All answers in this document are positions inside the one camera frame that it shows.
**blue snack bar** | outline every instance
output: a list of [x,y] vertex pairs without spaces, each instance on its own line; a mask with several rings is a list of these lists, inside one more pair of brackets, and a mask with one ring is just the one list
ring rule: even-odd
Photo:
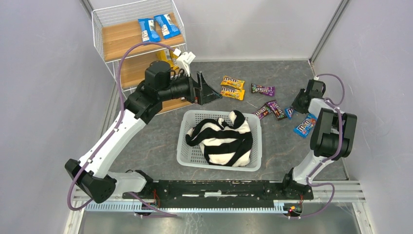
[[161,41],[161,38],[159,37],[158,33],[155,31],[155,22],[153,21],[153,19],[138,19],[138,22],[142,30],[142,42]]
[[294,132],[297,133],[302,138],[306,138],[310,134],[311,129],[316,125],[317,118],[313,114],[308,114],[305,120],[294,128]]
[[181,34],[179,28],[172,22],[169,14],[154,16],[156,22],[161,26],[162,35],[165,39],[177,36]]
[[292,119],[293,114],[294,114],[294,109],[292,107],[285,108],[284,112],[289,119]]

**candy bar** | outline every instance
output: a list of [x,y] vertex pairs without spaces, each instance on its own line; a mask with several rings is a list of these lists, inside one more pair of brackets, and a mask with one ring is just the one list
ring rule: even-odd
[[305,120],[298,125],[293,131],[302,138],[306,138],[310,134],[311,129],[316,125],[317,118],[313,114],[308,114]]
[[242,90],[244,87],[244,80],[234,79],[229,76],[224,76],[224,79],[221,82],[221,85],[228,85],[236,89]]
[[262,85],[251,84],[251,93],[260,93],[273,97],[275,95],[275,86],[265,87]]
[[155,20],[161,26],[162,35],[165,39],[177,36],[181,34],[179,28],[172,22],[169,14],[154,16]]
[[242,101],[244,99],[245,90],[236,90],[222,87],[221,94],[224,97],[235,98]]
[[291,118],[293,117],[293,114],[294,114],[294,109],[293,109],[293,107],[285,108],[284,111],[285,111],[285,114],[287,115],[287,117],[288,117],[289,119],[291,119]]
[[277,100],[266,102],[266,104],[271,109],[272,113],[274,113],[277,120],[287,118],[284,111],[282,111],[281,107],[277,104]]
[[155,31],[153,19],[138,19],[142,31],[142,41],[161,41],[158,33]]
[[266,104],[264,104],[264,106],[262,106],[259,110],[257,110],[253,114],[258,116],[258,118],[262,119],[265,116],[267,116],[270,112],[271,112],[271,109]]

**wooden shelf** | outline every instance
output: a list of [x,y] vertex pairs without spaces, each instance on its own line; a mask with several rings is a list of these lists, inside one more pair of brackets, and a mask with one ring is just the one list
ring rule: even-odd
[[191,105],[189,101],[180,100],[180,99],[164,101],[162,103],[162,111],[160,111],[159,113],[163,113],[163,112],[170,111],[170,110],[175,110],[175,109],[188,106],[188,105]]
[[153,61],[157,61],[156,53],[144,54],[123,61],[120,70],[122,88],[126,89],[138,85],[145,78],[145,70]]
[[[178,25],[174,14],[170,13],[169,15],[172,22],[175,25]],[[185,43],[185,39],[182,34],[169,39],[163,39],[164,37],[161,32],[161,27],[158,23],[155,24],[156,32],[162,38],[160,43],[169,46],[177,46]],[[102,40],[105,61],[110,62],[121,59],[127,50],[129,50],[132,46],[142,42],[142,31],[141,27],[139,26],[138,20],[103,27]],[[160,48],[161,47],[158,45],[139,46],[132,52],[130,52],[129,56],[147,53],[150,51],[158,50]]]

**purple candy packet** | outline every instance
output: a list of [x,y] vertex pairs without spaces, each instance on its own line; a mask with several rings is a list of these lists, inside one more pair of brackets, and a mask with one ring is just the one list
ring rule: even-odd
[[258,118],[262,119],[265,116],[267,116],[270,112],[271,112],[271,109],[266,104],[264,104],[264,106],[262,106],[259,110],[257,110],[253,114],[258,116]]
[[275,86],[265,87],[262,85],[251,84],[251,93],[260,93],[273,97],[275,95]]
[[277,104],[277,100],[268,101],[266,102],[266,105],[272,110],[272,113],[274,113],[277,120],[287,118],[284,111],[282,111],[281,107]]

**white plastic basket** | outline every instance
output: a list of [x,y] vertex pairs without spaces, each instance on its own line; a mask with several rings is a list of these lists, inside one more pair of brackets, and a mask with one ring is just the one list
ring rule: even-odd
[[194,147],[189,146],[185,141],[185,135],[190,128],[195,127],[199,122],[206,118],[217,119],[223,118],[228,124],[232,125],[228,115],[230,112],[224,111],[198,111],[190,110],[184,114],[184,119],[181,123],[181,130],[179,132],[178,148],[176,159],[179,164],[189,167],[201,167],[231,171],[245,171],[254,172],[261,167],[261,157],[263,155],[262,149],[262,135],[261,135],[261,123],[260,119],[253,114],[243,114],[248,122],[249,128],[252,133],[252,149],[250,155],[250,162],[243,167],[227,167],[227,166],[215,166],[209,165],[204,155],[201,152],[201,148],[197,145]]

